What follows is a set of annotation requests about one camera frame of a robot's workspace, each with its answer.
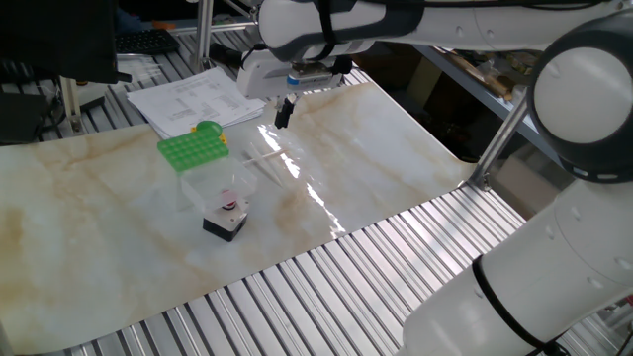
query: aluminum slat table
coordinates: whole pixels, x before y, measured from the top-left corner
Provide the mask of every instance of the aluminum slat table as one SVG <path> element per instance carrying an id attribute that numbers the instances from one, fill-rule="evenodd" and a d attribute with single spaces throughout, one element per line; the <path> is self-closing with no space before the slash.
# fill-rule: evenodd
<path id="1" fill-rule="evenodd" d="M 245 25 L 213 31 L 213 41 L 239 50 L 254 41 Z M 195 30 L 174 36 L 180 50 L 154 58 L 162 75 L 110 88 L 103 105 L 82 115 L 89 133 L 146 123 L 126 93 L 195 72 Z M 354 69 L 343 85 L 368 81 Z M 2 89 L 51 95 L 53 85 Z M 39 141 L 69 136 L 60 125 Z M 46 355 L 391 355 L 402 345 L 407 315 L 523 223 L 494 191 L 465 185 L 182 306 Z M 582 356 L 613 355 L 622 341 L 596 315 L 561 339 Z"/>

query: clear plastic lid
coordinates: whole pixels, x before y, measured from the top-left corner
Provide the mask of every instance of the clear plastic lid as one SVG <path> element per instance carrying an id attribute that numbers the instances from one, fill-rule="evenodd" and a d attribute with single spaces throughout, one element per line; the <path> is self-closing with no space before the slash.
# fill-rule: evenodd
<path id="1" fill-rule="evenodd" d="M 257 178 L 230 157 L 190 169 L 180 180 L 185 196 L 203 213 L 246 198 L 257 189 Z"/>

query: computer monitor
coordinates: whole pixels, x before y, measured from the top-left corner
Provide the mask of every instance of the computer monitor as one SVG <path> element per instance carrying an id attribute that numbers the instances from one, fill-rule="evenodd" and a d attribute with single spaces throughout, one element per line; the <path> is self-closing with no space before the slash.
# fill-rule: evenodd
<path id="1" fill-rule="evenodd" d="M 0 58 L 66 78 L 130 81 L 117 71 L 113 0 L 1 0 Z"/>

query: keyboard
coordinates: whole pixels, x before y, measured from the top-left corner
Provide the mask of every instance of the keyboard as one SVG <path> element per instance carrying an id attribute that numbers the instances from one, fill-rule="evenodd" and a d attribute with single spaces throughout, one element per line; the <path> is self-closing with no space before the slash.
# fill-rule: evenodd
<path id="1" fill-rule="evenodd" d="M 166 30 L 145 30 L 115 36 L 117 53 L 159 54 L 174 51 L 180 44 Z"/>

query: metal frame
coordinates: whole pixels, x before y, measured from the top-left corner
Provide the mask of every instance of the metal frame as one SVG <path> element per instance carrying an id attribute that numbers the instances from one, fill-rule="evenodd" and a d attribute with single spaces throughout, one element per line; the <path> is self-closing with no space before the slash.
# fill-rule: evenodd
<path id="1" fill-rule="evenodd" d="M 81 109 L 79 107 L 79 95 L 77 94 L 77 82 L 74 79 L 59 77 L 61 97 L 68 118 L 67 123 L 74 134 L 86 134 L 86 129 L 81 122 Z"/>
<path id="2" fill-rule="evenodd" d="M 198 2 L 198 26 L 196 28 L 196 54 L 194 66 L 198 71 L 209 69 L 209 46 L 211 45 L 211 25 L 214 17 L 214 0 Z"/>
<path id="3" fill-rule="evenodd" d="M 480 158 L 477 163 L 477 167 L 475 167 L 475 170 L 469 179 L 470 182 L 483 189 L 490 188 L 487 182 L 488 171 L 491 169 L 493 163 L 495 163 L 503 149 L 510 142 L 512 136 L 516 132 L 516 129 L 519 125 L 521 125 L 521 123 L 523 123 L 523 119 L 525 119 L 527 115 L 527 100 L 523 97 L 523 99 L 521 99 L 521 101 L 512 108 L 512 111 L 510 111 L 507 118 L 498 129 L 497 134 L 495 134 L 491 144 L 489 144 L 488 148 L 486 148 L 486 151 Z"/>
<path id="4" fill-rule="evenodd" d="M 446 57 L 441 54 L 436 47 L 421 44 L 414 45 L 414 47 L 426 59 L 430 60 L 433 64 L 440 68 L 442 72 L 446 73 L 459 85 L 466 89 L 466 91 L 482 102 L 482 104 L 486 105 L 486 107 L 488 107 L 493 113 L 499 116 L 502 120 L 506 120 L 509 112 L 514 108 L 514 105 L 491 93 L 470 74 L 453 64 L 450 60 L 446 59 Z M 522 123 L 518 125 L 517 131 L 552 161 L 559 166 L 561 165 L 558 154 L 556 154 L 556 151 L 554 151 L 554 149 L 545 142 L 543 137 L 541 137 L 534 127 L 533 121 L 529 115 L 526 115 L 522 120 Z"/>

